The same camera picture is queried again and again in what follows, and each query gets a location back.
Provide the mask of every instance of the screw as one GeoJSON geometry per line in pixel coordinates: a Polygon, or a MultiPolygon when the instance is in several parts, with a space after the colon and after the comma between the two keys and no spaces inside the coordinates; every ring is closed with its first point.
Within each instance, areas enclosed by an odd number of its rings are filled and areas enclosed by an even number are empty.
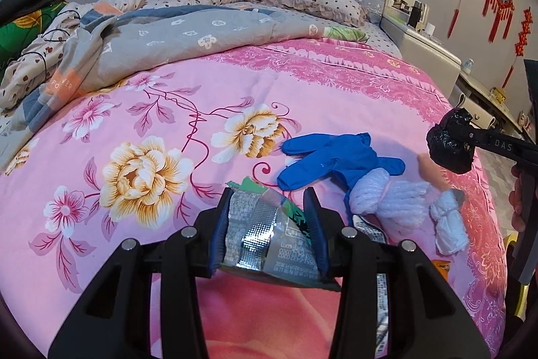
{"type": "Polygon", "coordinates": [[[357,230],[354,227],[347,226],[342,229],[342,234],[345,237],[353,238],[357,235],[357,230]]]}
{"type": "Polygon", "coordinates": [[[136,240],[130,237],[129,239],[126,239],[122,242],[122,248],[125,251],[131,251],[134,247],[136,247],[136,244],[137,244],[136,240]]]}
{"type": "Polygon", "coordinates": [[[402,241],[402,248],[410,253],[416,250],[416,244],[409,239],[402,241]]]}
{"type": "Polygon", "coordinates": [[[198,233],[198,230],[195,229],[195,227],[188,226],[181,229],[181,235],[186,238],[195,237],[196,233],[198,233]]]}

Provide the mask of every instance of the floral bedsheet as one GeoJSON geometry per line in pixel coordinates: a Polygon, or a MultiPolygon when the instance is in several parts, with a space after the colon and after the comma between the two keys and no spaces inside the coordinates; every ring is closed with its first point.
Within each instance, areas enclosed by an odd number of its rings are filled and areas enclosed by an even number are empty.
{"type": "MultiPolygon", "coordinates": [[[[229,180],[251,176],[275,187],[288,163],[279,150],[283,139],[369,132],[378,154],[402,158],[403,178],[417,181],[426,132],[448,108],[415,67],[370,46],[329,39],[244,46],[136,73],[63,108],[0,176],[4,300],[46,354],[123,239],[166,239],[215,206],[229,180]]],[[[504,330],[506,265],[491,195],[477,158],[468,174],[447,177],[467,193],[462,214],[471,240],[468,252],[445,258],[448,282],[495,354],[504,330]]],[[[340,189],[327,180],[315,188],[322,205],[344,213],[340,189]]],[[[285,195],[301,204],[300,191],[285,195]]],[[[404,237],[430,258],[443,258],[429,219],[404,237]]],[[[158,285],[156,278],[155,355],[158,285]]],[[[198,282],[198,296],[212,359],[327,357],[337,293],[218,273],[198,282]]]]}

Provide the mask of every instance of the blue rubber glove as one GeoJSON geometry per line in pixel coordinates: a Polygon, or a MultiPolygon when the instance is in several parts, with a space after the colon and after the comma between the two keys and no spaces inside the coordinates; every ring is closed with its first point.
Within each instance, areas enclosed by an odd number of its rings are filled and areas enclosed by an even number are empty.
{"type": "Polygon", "coordinates": [[[399,158],[377,157],[368,133],[308,134],[286,140],[282,151],[288,155],[306,154],[280,173],[276,181],[282,190],[302,188],[331,172],[349,190],[372,169],[384,168],[391,175],[401,175],[405,170],[399,158]]]}

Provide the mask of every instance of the finger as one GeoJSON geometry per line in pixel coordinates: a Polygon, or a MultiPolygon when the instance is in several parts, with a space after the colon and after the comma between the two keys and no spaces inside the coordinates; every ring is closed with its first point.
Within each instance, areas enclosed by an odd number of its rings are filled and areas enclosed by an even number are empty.
{"type": "Polygon", "coordinates": [[[523,220],[521,215],[512,215],[512,227],[518,233],[522,233],[525,231],[525,221],[523,220]]]}
{"type": "Polygon", "coordinates": [[[518,178],[514,183],[515,200],[521,202],[521,180],[518,178]]]}
{"type": "Polygon", "coordinates": [[[515,208],[515,203],[516,203],[516,201],[515,201],[515,191],[514,191],[514,190],[512,190],[512,191],[510,192],[510,194],[508,195],[508,202],[510,203],[510,205],[511,205],[513,208],[515,208]]]}
{"type": "Polygon", "coordinates": [[[521,175],[521,170],[517,167],[517,165],[512,166],[511,171],[514,177],[519,177],[521,175]]]}

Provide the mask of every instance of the drawer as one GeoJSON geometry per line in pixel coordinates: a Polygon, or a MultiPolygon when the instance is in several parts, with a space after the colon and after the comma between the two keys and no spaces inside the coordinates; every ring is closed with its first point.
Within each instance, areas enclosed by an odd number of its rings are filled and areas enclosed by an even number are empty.
{"type": "Polygon", "coordinates": [[[472,125],[485,130],[490,129],[495,124],[495,118],[477,103],[471,101],[458,87],[454,87],[448,102],[453,107],[463,107],[472,115],[472,125]]]}

